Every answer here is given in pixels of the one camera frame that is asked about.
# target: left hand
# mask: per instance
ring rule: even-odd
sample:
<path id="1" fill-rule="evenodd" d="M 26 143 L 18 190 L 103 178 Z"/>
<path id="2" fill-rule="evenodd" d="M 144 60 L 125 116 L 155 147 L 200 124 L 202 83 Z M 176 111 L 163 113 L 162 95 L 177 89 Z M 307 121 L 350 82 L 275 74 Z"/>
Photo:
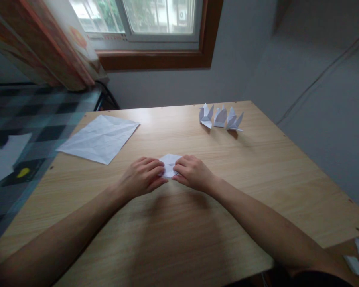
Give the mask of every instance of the left hand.
<path id="1" fill-rule="evenodd" d="M 142 157 L 128 167 L 115 185 L 115 189 L 123 191 L 131 199 L 150 193 L 168 182 L 167 179 L 159 176 L 164 170 L 162 161 Z"/>

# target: orange curtain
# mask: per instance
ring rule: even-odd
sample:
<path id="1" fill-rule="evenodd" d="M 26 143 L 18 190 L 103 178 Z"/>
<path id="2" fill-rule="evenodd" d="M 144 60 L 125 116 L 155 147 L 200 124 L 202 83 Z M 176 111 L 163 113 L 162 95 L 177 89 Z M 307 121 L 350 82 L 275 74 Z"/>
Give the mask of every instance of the orange curtain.
<path id="1" fill-rule="evenodd" d="M 0 52 L 35 83 L 93 86 L 106 73 L 90 49 L 81 26 L 58 23 L 43 0 L 0 0 Z"/>

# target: window frame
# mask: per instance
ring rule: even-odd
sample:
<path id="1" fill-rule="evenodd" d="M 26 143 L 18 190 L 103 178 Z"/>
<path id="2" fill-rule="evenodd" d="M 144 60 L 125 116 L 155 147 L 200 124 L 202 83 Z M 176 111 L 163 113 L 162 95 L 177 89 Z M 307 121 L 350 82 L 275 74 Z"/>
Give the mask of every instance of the window frame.
<path id="1" fill-rule="evenodd" d="M 118 10 L 122 11 L 120 17 L 124 24 L 125 34 L 129 42 L 182 42 L 182 43 L 198 43 L 200 33 L 200 23 L 202 22 L 202 0 L 195 0 L 195 23 L 194 31 L 192 34 L 147 34 L 147 33 L 136 33 L 133 31 L 129 20 L 127 19 L 126 7 L 123 0 L 114 0 L 117 4 Z"/>
<path id="2" fill-rule="evenodd" d="M 111 71 L 210 68 L 223 0 L 203 0 L 198 50 L 96 50 L 104 69 Z"/>

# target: checkered blanket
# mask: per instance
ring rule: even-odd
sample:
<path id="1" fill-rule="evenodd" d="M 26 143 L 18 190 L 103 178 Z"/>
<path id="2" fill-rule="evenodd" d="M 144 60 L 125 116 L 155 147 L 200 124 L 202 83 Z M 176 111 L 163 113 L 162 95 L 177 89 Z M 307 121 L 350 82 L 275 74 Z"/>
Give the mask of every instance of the checkered blanket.
<path id="1" fill-rule="evenodd" d="M 94 110 L 100 94 L 98 87 L 83 93 L 37 86 L 0 87 L 0 147 L 8 135 L 32 133 L 14 172 L 0 181 L 0 236 L 49 168 L 56 148 L 84 114 Z"/>

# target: right hand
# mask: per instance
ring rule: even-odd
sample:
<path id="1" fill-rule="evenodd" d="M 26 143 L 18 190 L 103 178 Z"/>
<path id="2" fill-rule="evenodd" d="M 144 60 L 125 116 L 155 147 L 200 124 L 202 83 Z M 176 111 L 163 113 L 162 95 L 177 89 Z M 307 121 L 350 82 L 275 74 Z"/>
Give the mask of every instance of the right hand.
<path id="1" fill-rule="evenodd" d="M 217 180 L 207 166 L 193 155 L 181 157 L 176 161 L 173 170 L 180 173 L 173 176 L 173 180 L 205 193 L 210 191 L 213 183 Z"/>

